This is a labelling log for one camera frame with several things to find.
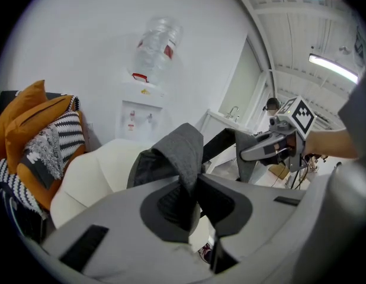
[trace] ceiling light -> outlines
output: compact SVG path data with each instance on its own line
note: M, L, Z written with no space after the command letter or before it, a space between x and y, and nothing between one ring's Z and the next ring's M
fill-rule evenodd
M341 76L344 76L345 78L349 79L350 81L357 83L358 76L351 72L350 70L344 68L341 65L338 65L337 63L330 61L328 59L325 59L323 57L320 57L315 54L309 54L309 62L312 62L314 64L323 66L327 69L332 70L333 72L340 74Z

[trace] red label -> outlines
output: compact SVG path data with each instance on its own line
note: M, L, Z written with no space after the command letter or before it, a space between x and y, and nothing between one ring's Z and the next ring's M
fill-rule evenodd
M171 47L169 47L168 45L166 45L164 54L166 56L168 56L170 59L172 59L172 55L174 54L174 51L172 50Z
M139 81L143 81L143 82L146 82L146 83L149 83L149 81L147 81L147 76L145 75L141 75L140 73L133 73L132 76L136 79L136 80L139 80Z

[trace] person's hand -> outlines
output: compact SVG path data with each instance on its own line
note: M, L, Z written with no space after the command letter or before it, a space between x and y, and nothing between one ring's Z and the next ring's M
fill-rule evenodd
M314 151L314 136L313 132L311 131L306 140L306 146L303 151L303 156L307 154L313 154L314 153L313 151Z

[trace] orange pillow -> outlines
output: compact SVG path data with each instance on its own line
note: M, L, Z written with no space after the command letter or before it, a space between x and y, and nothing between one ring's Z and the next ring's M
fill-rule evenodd
M0 115L0 160L7 157L5 151L5 130L9 124L22 113L37 105L46 102L44 87L45 80L37 81L28 86L24 91L8 104Z
M13 120L5 131L8 171L16 173L25 145L69 109L73 96L61 96L29 109Z

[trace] gray fabric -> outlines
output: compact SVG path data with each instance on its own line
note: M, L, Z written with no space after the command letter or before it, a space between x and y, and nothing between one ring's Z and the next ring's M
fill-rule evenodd
M264 166L262 163L257 163L254 167L253 173L249 179L250 184L256 184L261 177L267 172L267 166Z
M33 152L33 156L40 158L48 172L54 179L63 176L63 159L59 148L58 131L55 125L50 124L38 135L30 140L25 149Z
M256 161L243 161L240 158L240 153L242 150L248 149L256 145L258 142L254 136L245 134L238 130L235 130L235 138L236 138L237 165L238 165L238 171L240 173L240 179L242 182L248 183L253 174Z
M236 143L237 165L242 182L249 183L256 161L246 162L240 158L240 152L258 142L252 135L245 134L232 128L225 128L204 146L203 163L215 158L225 149Z
M179 181L191 195L201 172L203 135L189 123L157 142L152 149L161 152L179 173Z
M42 184L46 189L50 189L53 182L55 181L55 178L49 173L47 167L41 161L41 159L35 158L35 152L25 149L20 163L25 165L25 167L30 170L38 183Z

